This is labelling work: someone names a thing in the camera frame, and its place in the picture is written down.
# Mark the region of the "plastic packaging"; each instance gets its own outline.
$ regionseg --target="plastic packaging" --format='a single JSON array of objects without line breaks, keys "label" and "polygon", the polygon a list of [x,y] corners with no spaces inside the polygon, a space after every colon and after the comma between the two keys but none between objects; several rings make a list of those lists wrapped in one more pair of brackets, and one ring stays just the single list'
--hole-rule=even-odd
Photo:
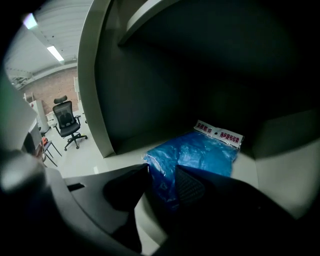
[{"label": "plastic packaging", "polygon": [[235,133],[230,130],[214,127],[201,120],[198,120],[198,122],[196,122],[196,126],[194,127],[194,129],[205,135],[210,136],[211,138],[215,138],[230,146],[236,147],[237,149],[240,149],[242,141],[245,138],[241,134]]},{"label": "plastic packaging", "polygon": [[175,190],[176,165],[230,177],[237,152],[234,146],[193,131],[149,150],[144,161],[149,164],[155,193],[168,209],[176,211],[179,206]]}]

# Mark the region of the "ceiling light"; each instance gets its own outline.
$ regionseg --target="ceiling light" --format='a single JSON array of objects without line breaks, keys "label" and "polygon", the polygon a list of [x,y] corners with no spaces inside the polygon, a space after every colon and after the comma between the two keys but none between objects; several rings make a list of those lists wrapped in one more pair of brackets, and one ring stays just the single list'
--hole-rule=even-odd
[{"label": "ceiling light", "polygon": [[37,25],[35,17],[32,13],[29,13],[23,20],[23,24],[29,30]]},{"label": "ceiling light", "polygon": [[50,46],[47,48],[49,52],[58,60],[58,61],[64,61],[64,58],[60,55],[60,53],[57,51],[57,49],[54,46]]}]

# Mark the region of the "mesh backrest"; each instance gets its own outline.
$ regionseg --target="mesh backrest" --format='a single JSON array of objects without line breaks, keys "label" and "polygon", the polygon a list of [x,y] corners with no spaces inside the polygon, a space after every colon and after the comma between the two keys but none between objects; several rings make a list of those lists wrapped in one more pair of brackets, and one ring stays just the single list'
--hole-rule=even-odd
[{"label": "mesh backrest", "polygon": [[66,101],[58,105],[55,105],[52,110],[56,116],[56,119],[59,122],[60,130],[76,122],[74,114],[72,113],[71,101]]}]

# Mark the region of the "brick wall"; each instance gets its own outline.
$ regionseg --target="brick wall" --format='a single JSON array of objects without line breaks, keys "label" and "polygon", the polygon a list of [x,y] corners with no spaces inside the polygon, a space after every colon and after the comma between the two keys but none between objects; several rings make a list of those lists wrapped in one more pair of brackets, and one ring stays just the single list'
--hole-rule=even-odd
[{"label": "brick wall", "polygon": [[52,111],[55,98],[64,95],[72,101],[72,110],[78,110],[78,98],[75,92],[74,77],[78,77],[77,68],[65,69],[27,84],[21,89],[22,93],[33,93],[35,100],[42,100],[44,113]]}]

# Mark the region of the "chair armrest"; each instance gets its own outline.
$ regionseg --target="chair armrest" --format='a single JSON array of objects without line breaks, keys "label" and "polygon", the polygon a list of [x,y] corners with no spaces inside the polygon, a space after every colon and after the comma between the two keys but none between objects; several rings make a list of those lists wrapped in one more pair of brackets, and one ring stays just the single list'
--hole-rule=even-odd
[{"label": "chair armrest", "polygon": [[60,135],[60,131],[58,130],[58,127],[57,127],[57,124],[54,124],[54,126],[53,126],[55,129],[56,129],[56,131],[58,132],[58,134]]},{"label": "chair armrest", "polygon": [[78,119],[78,123],[79,123],[79,125],[81,126],[81,124],[80,124],[80,120],[79,120],[79,117],[81,117],[81,115],[79,115],[79,114],[75,116],[75,118],[76,118],[76,119]]}]

